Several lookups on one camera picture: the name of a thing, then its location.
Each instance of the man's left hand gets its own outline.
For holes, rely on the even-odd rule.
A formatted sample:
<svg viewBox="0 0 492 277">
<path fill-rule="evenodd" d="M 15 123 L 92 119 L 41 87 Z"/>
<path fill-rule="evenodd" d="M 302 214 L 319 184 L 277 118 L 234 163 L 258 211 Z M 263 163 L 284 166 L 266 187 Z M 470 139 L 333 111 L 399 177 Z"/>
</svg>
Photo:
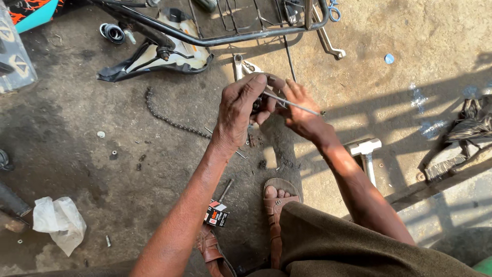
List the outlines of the man's left hand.
<svg viewBox="0 0 492 277">
<path fill-rule="evenodd" d="M 222 91 L 212 143 L 225 151 L 227 159 L 246 141 L 248 124 L 254 122 L 262 124 L 274 111 L 276 101 L 268 97 L 267 103 L 262 105 L 262 110 L 250 116 L 253 103 L 266 86 L 266 75 L 253 73 L 228 85 Z"/>
</svg>

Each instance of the brown leather sandal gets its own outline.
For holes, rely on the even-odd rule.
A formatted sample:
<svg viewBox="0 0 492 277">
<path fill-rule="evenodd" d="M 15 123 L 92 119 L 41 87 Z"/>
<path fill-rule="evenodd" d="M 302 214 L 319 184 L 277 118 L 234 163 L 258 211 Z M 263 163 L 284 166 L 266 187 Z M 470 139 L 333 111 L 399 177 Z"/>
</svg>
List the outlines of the brown leather sandal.
<svg viewBox="0 0 492 277">
<path fill-rule="evenodd" d="M 212 277 L 237 277 L 231 264 L 222 254 L 211 225 L 202 224 L 195 246 L 202 253 Z"/>
<path fill-rule="evenodd" d="M 272 249 L 272 268 L 278 269 L 280 265 L 280 255 L 282 249 L 282 242 L 280 240 L 280 212 L 282 212 L 282 207 L 291 201 L 301 202 L 299 198 L 299 192 L 289 181 L 272 178 L 265 183 L 263 187 L 263 195 L 268 186 L 274 187 L 276 190 L 282 189 L 288 192 L 291 196 L 284 198 L 265 198 L 263 197 L 263 203 L 265 205 L 265 210 L 268 215 L 268 223 L 270 225 L 270 246 Z M 279 251 L 278 256 L 274 255 L 273 250 L 277 249 Z"/>
</svg>

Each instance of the plastic bag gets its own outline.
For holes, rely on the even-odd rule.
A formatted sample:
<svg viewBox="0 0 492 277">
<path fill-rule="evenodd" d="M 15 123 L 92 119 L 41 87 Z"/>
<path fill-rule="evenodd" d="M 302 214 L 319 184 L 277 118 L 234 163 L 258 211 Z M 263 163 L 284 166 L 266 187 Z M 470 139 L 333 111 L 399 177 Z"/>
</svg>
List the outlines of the plastic bag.
<svg viewBox="0 0 492 277">
<path fill-rule="evenodd" d="M 87 225 L 70 197 L 55 201 L 44 197 L 34 201 L 33 230 L 50 233 L 51 239 L 70 256 L 84 239 Z"/>
</svg>

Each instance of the bicycle chain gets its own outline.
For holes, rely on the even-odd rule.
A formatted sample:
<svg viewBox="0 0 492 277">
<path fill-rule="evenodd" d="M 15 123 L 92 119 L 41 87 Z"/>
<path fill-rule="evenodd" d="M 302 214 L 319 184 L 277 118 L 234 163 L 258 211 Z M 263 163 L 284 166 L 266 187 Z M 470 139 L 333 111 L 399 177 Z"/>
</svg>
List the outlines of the bicycle chain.
<svg viewBox="0 0 492 277">
<path fill-rule="evenodd" d="M 176 128 L 180 128 L 180 129 L 183 129 L 183 130 L 186 130 L 188 132 L 192 132 L 192 133 L 195 133 L 195 134 L 198 134 L 202 137 L 205 137 L 205 138 L 208 138 L 208 139 L 211 139 L 212 136 L 209 135 L 209 134 L 206 134 L 202 131 L 199 131 L 197 130 L 196 128 L 192 128 L 192 127 L 187 127 L 183 124 L 179 124 L 179 123 L 176 123 L 174 121 L 172 121 L 169 117 L 165 117 L 163 115 L 160 115 L 158 114 L 153 108 L 152 108 L 152 105 L 151 105 L 151 96 L 154 95 L 154 93 L 152 92 L 154 88 L 153 87 L 148 87 L 147 88 L 147 92 L 145 93 L 145 103 L 147 104 L 147 108 L 149 109 L 149 111 L 151 112 L 151 114 L 160 119 L 160 120 L 163 120 L 165 122 L 167 122 L 169 125 L 173 126 L 173 127 L 176 127 Z"/>
</svg>

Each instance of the black metal frame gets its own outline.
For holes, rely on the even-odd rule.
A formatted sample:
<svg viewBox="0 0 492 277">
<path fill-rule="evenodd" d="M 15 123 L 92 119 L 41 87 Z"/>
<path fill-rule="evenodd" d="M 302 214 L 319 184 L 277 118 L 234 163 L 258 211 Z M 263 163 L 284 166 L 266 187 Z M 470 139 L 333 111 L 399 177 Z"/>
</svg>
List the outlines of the black metal frame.
<svg viewBox="0 0 492 277">
<path fill-rule="evenodd" d="M 166 39 L 165 36 L 160 36 L 159 34 L 156 34 L 155 31 L 162 32 L 166 35 L 172 36 L 174 38 L 177 38 L 181 41 L 184 41 L 186 43 L 196 45 L 196 46 L 203 46 L 203 47 L 210 47 L 210 46 L 217 46 L 217 45 L 223 45 L 223 44 L 229 44 L 229 43 L 235 43 L 235 42 L 240 42 L 240 41 L 246 41 L 246 40 L 252 40 L 252 39 L 259 39 L 259 38 L 266 38 L 266 37 L 272 37 L 272 36 L 285 36 L 285 35 L 290 35 L 290 34 L 297 34 L 297 33 L 302 33 L 306 31 L 311 31 L 311 30 L 317 30 L 321 27 L 323 27 L 327 22 L 329 18 L 329 9 L 326 3 L 326 0 L 318 0 L 319 1 L 319 7 L 321 9 L 321 13 L 323 14 L 323 20 L 321 22 L 312 22 L 312 16 L 310 13 L 312 13 L 312 0 L 305 0 L 305 23 L 302 26 L 289 26 L 289 27 L 283 27 L 283 24 L 288 24 L 283 21 L 282 19 L 282 14 L 280 11 L 280 6 L 278 4 L 278 0 L 275 0 L 277 2 L 277 11 L 279 13 L 279 17 L 281 20 L 281 23 L 279 24 L 272 24 L 268 20 L 264 19 L 261 17 L 260 10 L 258 9 L 258 4 L 256 0 L 254 1 L 256 11 L 258 14 L 258 17 L 256 20 L 260 21 L 262 29 L 259 31 L 252 31 L 248 33 L 240 33 L 240 31 L 249 29 L 249 27 L 243 27 L 243 28 L 238 28 L 237 24 L 234 20 L 234 15 L 231 9 L 231 6 L 229 4 L 229 0 L 225 0 L 227 7 L 230 12 L 230 16 L 234 25 L 234 29 L 229 30 L 226 27 L 225 21 L 223 19 L 223 15 L 220 9 L 220 0 L 217 0 L 217 5 L 219 6 L 219 13 L 222 19 L 222 22 L 224 24 L 224 28 L 226 31 L 232 32 L 234 31 L 235 34 L 233 35 L 223 35 L 223 36 L 218 36 L 218 37 L 211 37 L 211 38 L 203 38 L 200 32 L 200 28 L 198 26 L 198 23 L 196 21 L 193 5 L 191 3 L 191 0 L 189 1 L 189 5 L 191 8 L 191 14 L 193 17 L 193 22 L 195 23 L 195 26 L 198 30 L 199 37 L 194 37 L 191 35 L 188 35 L 181 30 L 178 30 L 174 27 L 171 27 L 155 18 L 152 18 L 151 16 L 142 13 L 138 10 L 135 10 L 132 7 L 125 6 L 122 4 L 114 4 L 114 1 L 112 3 L 107 3 L 104 0 L 92 0 L 95 4 L 98 4 L 103 10 L 108 12 L 110 15 L 115 17 L 117 20 L 120 22 L 123 22 L 125 24 L 128 24 L 130 29 L 137 29 L 135 31 L 143 33 L 145 36 L 147 36 L 149 39 L 152 41 L 156 42 L 159 46 L 167 48 L 169 50 L 174 50 L 174 44 L 170 39 Z M 266 28 L 264 23 L 268 23 L 272 26 L 280 26 L 280 28 Z"/>
</svg>

